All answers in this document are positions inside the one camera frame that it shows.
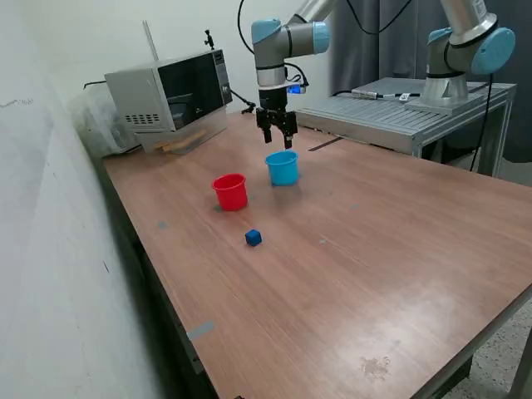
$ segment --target small blue block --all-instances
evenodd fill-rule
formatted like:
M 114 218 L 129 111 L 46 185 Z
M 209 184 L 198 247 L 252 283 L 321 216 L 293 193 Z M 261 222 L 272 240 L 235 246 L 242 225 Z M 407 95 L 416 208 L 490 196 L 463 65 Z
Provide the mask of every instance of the small blue block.
M 248 245 L 256 247 L 262 243 L 262 241 L 263 238 L 260 236 L 260 232 L 258 230 L 253 229 L 246 233 L 246 243 L 248 243 Z

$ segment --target white wall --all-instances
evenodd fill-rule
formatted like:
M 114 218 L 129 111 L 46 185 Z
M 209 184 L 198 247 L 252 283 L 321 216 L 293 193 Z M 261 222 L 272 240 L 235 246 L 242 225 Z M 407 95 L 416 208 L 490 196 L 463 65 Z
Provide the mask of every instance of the white wall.
M 0 397 L 162 397 L 138 263 L 16 5 L 1 8 Z
M 18 0 L 27 25 L 64 102 L 79 94 L 83 83 L 99 81 L 109 71 L 152 60 L 142 20 L 150 29 L 159 58 L 203 51 L 204 30 L 210 29 L 222 48 L 234 90 L 258 103 L 253 55 L 241 43 L 236 27 L 239 0 Z M 250 42 L 252 21 L 280 17 L 287 21 L 302 0 L 247 0 L 242 28 Z M 311 86 L 305 96 L 292 96 L 300 107 L 329 93 L 328 54 L 296 61 Z M 229 108 L 243 109 L 238 100 Z

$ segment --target blue cup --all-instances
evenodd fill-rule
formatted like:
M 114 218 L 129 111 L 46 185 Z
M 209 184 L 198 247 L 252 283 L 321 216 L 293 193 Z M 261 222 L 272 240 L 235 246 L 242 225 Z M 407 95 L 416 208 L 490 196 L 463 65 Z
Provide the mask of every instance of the blue cup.
M 293 151 L 274 152 L 266 157 L 272 185 L 293 185 L 298 181 L 298 154 Z

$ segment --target tiled floor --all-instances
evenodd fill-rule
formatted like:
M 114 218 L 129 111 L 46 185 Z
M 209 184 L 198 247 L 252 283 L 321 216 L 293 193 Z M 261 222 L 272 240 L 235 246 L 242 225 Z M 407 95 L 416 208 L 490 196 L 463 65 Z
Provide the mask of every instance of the tiled floor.
M 456 166 L 469 168 L 471 158 Z M 532 186 L 532 163 L 503 161 L 500 178 Z M 445 399 L 503 399 L 510 390 L 526 338 L 532 326 L 532 301 L 509 320 L 473 358 L 470 378 L 462 381 Z

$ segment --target gray tape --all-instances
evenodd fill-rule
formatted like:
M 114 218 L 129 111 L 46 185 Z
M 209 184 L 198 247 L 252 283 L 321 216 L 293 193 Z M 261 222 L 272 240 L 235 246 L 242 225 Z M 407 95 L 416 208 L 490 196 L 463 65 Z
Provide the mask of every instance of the gray tape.
M 214 323 L 207 322 L 195 328 L 194 330 L 187 332 L 186 336 L 189 338 L 190 341 L 192 341 L 193 339 L 196 339 L 197 337 L 201 337 L 203 334 L 208 333 L 213 328 Z

